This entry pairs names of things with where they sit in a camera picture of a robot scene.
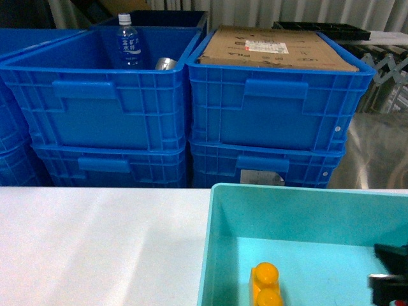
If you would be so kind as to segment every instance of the black crate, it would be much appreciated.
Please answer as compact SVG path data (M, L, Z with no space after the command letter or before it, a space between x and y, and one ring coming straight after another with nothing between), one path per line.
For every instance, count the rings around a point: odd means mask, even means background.
M327 24L320 22L275 21L274 29L321 32L333 40L369 40L370 32L349 24Z

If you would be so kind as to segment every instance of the bottle label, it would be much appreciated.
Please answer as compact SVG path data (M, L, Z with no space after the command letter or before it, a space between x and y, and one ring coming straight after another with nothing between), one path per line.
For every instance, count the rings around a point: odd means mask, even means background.
M118 37L118 45L120 57L123 61L133 62L137 64L142 59L142 51L140 50L140 42L137 37Z

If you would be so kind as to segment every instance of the cardboard flap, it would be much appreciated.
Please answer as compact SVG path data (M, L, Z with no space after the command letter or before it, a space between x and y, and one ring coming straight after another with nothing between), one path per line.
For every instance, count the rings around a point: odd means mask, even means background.
M316 33L221 26L199 58L202 64L358 71Z

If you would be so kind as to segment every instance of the crate rim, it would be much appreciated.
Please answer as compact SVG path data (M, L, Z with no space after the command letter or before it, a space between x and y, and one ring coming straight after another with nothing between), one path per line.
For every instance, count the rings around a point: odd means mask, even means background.
M196 48L196 50L189 56L187 59L186 64L189 67L194 68L211 68L211 69L231 69L231 70L245 70L245 71L259 71L259 72L271 72L271 73L306 73L311 75L347 75L347 76L374 76L377 74L377 71L370 67L369 65L365 64L353 54L348 52L347 50L343 49L340 45L336 44L333 40L329 39L323 33L316 32L318 36L320 36L329 46L338 53L339 50L345 52L348 57L351 57L355 63L350 63L349 61L345 60L349 64L357 64L355 65L357 68L363 71L330 71L330 70L316 70L316 69L289 69L289 68L260 68L260 67L247 67L247 66L234 66L234 65L216 65L216 64L200 64L197 63L196 60L199 56L204 52L205 47L210 42L211 38L215 34L217 30L211 31L207 37L200 43L200 45Z
M150 156L174 156L183 153L186 149L186 144L181 146L181 149L177 150L128 150L128 149L102 149L102 148L89 148L89 147L70 147L63 145L42 145L32 143L31 147L39 150L51 150L51 151L63 151L63 152L79 152L89 154L112 154L112 155L150 155Z
M130 75L170 75L174 73L178 73L183 70L188 57L194 50L194 46L196 42L200 39L201 31L196 30L194 36L191 38L189 44L187 45L186 49L184 50L181 58L177 61L177 65L174 69L171 70L154 70L154 69L135 69L135 70L126 70L126 69L85 69L85 68L50 68L50 67L25 67L25 66L14 66L13 63L20 61L22 59L27 59L30 56L37 55L42 53L43 51L53 49L54 47L58 47L67 43L70 43L74 40L77 40L83 36L89 36L97 31L103 31L104 27L97 27L91 30L82 31L72 37L66 38L65 40L56 41L55 43L49 44L49 42L42 48L35 48L35 50L25 50L26 53L16 55L15 57L8 58L4 61L0 62L0 70L5 71L40 71L40 72L51 72L51 73L79 73L79 74L130 74ZM144 27L143 30L154 30L154 31L168 31L172 29L171 27L163 28L163 27ZM178 28L182 31L191 33L193 30L191 28L180 27Z
M290 154L297 156L316 156L316 157L343 157L346 153L346 148L344 147L341 151L306 151L306 150L288 150L288 149L276 149L276 148L266 148L266 147L250 147L248 145L231 145L227 143L207 143L199 142L192 139L190 136L188 139L189 143L192 145L197 145L201 147L212 147L217 149L229 149L229 150L244 150L256 153L271 153L271 154Z
M254 189L286 189L286 190L306 191L306 192L315 192L315 193L371 194L371 195L380 195L380 196L395 196L395 197L401 197L401 198L408 198L408 194L405 194L405 193L387 193L386 191L375 191L376 189L318 189L318 188L309 188L309 187L252 185L252 184L237 184L237 183L216 183L211 187L210 201L212 201L214 194L216 192L216 189L220 189L222 187L254 188Z
M15 51L11 51L5 54L0 54L0 62L8 61L16 56L25 54L26 52L31 52L33 50L36 50L37 48L48 46L49 44L52 44L53 42L67 40L67 39L73 38L74 36L87 32L87 30L78 30L78 29L16 29L16 28L4 28L4 29L0 29L0 32L3 32L3 31L4 32L18 32L18 31L32 31L32 30L33 31L43 31L43 32L54 31L54 30L55 31L70 31L72 32L72 34L61 36L60 38L56 38L54 40L42 41L41 43L37 43L35 45L28 46L28 47L18 49Z

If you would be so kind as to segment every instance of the table surface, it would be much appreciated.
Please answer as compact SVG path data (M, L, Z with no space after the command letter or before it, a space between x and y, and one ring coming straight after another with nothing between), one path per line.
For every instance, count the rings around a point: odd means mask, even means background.
M2 187L0 305L196 305L209 203L209 189Z

